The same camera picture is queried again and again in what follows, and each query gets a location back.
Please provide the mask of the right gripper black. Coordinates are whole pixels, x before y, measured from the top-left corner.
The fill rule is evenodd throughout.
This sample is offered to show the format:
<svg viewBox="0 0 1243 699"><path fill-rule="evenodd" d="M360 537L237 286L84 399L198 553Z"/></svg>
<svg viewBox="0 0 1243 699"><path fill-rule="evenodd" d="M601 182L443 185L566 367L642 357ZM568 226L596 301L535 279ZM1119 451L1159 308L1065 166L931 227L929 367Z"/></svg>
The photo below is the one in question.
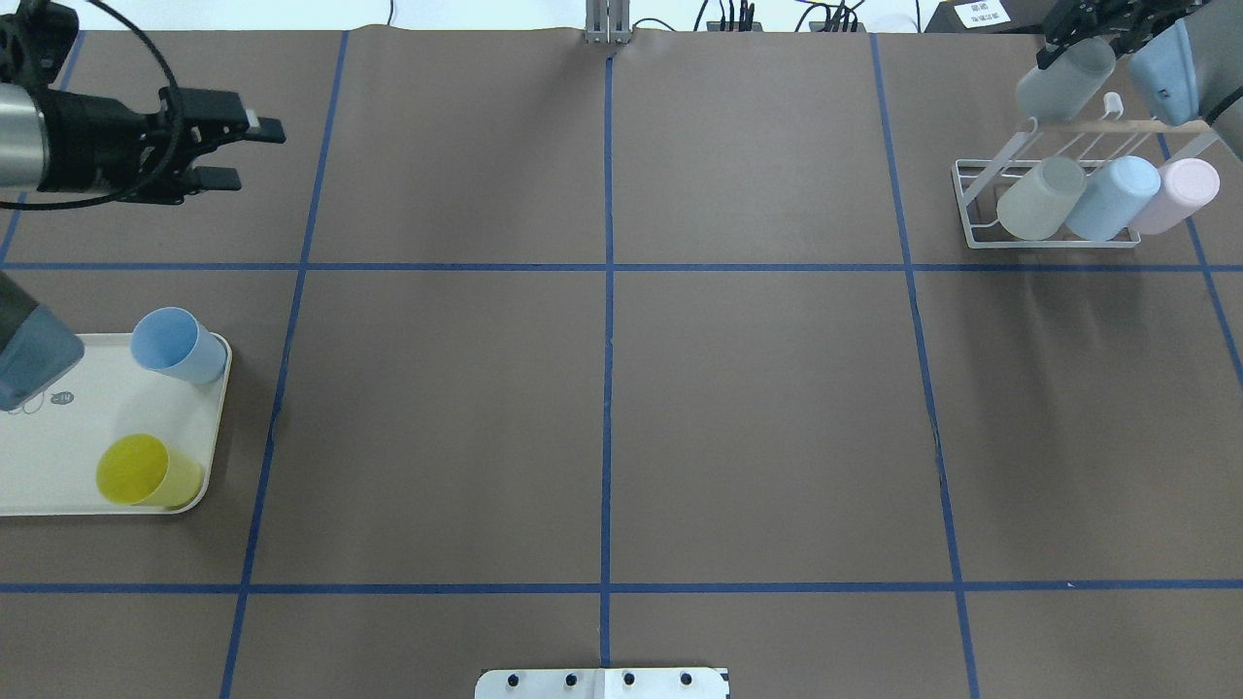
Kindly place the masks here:
<svg viewBox="0 0 1243 699"><path fill-rule="evenodd" d="M1037 67L1048 68L1086 39L1106 37L1115 57L1134 53L1195 12L1193 1L1057 1L1040 22L1044 46Z"/></svg>

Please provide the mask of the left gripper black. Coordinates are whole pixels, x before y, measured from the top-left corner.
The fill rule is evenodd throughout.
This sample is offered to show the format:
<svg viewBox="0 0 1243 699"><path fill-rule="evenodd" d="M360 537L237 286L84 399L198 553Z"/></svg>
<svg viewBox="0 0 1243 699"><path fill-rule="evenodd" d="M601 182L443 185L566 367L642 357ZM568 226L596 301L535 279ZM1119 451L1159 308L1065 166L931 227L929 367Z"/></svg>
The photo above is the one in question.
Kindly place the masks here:
<svg viewBox="0 0 1243 699"><path fill-rule="evenodd" d="M126 203L179 205L186 197L208 192L240 192L234 168L198 167L195 160L232 143L283 146L283 123L270 116L249 119L235 92L181 90L184 124L181 141L172 147L173 117L169 91L159 91L162 109L138 114L118 100L44 91L48 164L39 184L44 193L108 195L121 193L147 177L165 150L173 152L168 168L155 182L124 197Z"/></svg>

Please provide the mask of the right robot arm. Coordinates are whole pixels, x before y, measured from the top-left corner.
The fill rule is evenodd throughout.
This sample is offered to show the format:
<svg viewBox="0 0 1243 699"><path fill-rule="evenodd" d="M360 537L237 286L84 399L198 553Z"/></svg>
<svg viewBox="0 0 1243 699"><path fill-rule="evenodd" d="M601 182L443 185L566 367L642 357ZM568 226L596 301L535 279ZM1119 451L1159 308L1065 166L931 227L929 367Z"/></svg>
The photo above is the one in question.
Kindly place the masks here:
<svg viewBox="0 0 1243 699"><path fill-rule="evenodd" d="M1021 114L1069 122L1122 58L1151 117L1202 119L1242 154L1239 1L1057 1L1042 27L1037 63L1016 88Z"/></svg>

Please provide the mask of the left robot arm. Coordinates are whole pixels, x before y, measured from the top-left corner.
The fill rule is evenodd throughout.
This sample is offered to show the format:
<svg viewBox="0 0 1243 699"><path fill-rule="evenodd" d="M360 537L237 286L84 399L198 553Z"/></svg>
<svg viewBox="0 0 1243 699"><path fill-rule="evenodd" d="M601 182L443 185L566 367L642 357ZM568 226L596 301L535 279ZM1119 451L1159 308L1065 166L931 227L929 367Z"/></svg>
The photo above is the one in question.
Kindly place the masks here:
<svg viewBox="0 0 1243 699"><path fill-rule="evenodd" d="M159 100L157 111L142 114L116 98L4 83L2 192L48 193L53 200L2 205L53 243L87 243L118 230L89 209L179 205L195 194L239 190L235 169L203 165L203 155L235 143L286 141L278 119L231 91L162 88Z"/></svg>

